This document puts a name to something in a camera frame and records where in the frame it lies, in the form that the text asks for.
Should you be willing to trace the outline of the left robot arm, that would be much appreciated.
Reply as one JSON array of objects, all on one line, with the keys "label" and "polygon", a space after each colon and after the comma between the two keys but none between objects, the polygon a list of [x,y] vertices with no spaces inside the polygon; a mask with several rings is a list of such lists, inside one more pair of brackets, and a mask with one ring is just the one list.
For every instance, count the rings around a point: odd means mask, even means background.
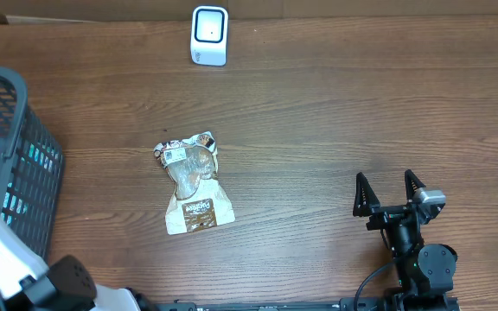
[{"label": "left robot arm", "polygon": [[0,310],[140,311],[128,289],[94,282],[73,256],[47,265],[0,216]]}]

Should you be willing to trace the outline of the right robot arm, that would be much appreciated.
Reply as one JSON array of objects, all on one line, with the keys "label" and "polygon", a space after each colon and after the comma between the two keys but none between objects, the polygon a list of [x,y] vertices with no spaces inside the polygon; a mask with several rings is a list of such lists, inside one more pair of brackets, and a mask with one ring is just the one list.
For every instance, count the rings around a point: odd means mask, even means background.
[{"label": "right robot arm", "polygon": [[[367,218],[369,231],[378,231],[391,261],[367,276],[354,294],[353,310],[458,310],[453,290],[457,252],[447,244],[426,244],[421,227],[429,224],[446,204],[444,192],[428,188],[410,169],[405,171],[406,201],[402,205],[382,206],[367,177],[355,177],[353,215]],[[384,291],[374,302],[365,302],[361,294],[376,276],[394,268],[399,286]]]}]

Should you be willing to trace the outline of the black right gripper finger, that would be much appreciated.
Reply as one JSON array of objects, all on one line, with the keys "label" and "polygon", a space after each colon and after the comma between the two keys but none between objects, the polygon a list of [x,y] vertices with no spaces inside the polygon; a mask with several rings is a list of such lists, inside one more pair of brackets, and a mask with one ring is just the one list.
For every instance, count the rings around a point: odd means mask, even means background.
[{"label": "black right gripper finger", "polygon": [[414,194],[425,187],[425,184],[412,172],[411,169],[405,171],[405,192],[406,199],[412,201]]},{"label": "black right gripper finger", "polygon": [[356,192],[353,215],[368,217],[380,210],[380,201],[371,188],[366,176],[360,172],[356,175]]}]

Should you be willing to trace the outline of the brown pancake snack bag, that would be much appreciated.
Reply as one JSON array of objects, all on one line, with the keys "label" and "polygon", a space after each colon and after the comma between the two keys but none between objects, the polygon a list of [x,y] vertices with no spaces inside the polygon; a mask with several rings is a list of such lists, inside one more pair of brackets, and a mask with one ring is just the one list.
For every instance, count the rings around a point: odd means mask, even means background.
[{"label": "brown pancake snack bag", "polygon": [[209,131],[155,146],[155,158],[175,183],[165,213],[169,235],[235,221],[232,202],[218,181],[217,153],[216,141]]}]

